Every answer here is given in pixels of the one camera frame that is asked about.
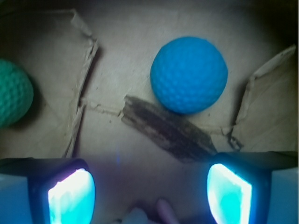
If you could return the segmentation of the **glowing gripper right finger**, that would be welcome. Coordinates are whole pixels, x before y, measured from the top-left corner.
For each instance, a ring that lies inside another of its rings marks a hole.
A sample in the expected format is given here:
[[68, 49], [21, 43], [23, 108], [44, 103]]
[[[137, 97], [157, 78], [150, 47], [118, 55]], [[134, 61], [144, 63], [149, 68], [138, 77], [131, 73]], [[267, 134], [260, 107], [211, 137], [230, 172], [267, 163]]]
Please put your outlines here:
[[297, 224], [298, 152], [218, 153], [206, 192], [217, 224]]

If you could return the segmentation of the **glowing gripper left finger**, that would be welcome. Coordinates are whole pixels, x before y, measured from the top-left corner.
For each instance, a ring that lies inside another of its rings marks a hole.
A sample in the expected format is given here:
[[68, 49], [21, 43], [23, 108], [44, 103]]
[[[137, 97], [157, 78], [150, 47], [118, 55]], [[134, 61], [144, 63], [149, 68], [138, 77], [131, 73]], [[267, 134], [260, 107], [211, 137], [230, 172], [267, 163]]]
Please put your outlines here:
[[95, 182], [78, 158], [0, 161], [2, 224], [89, 224]]

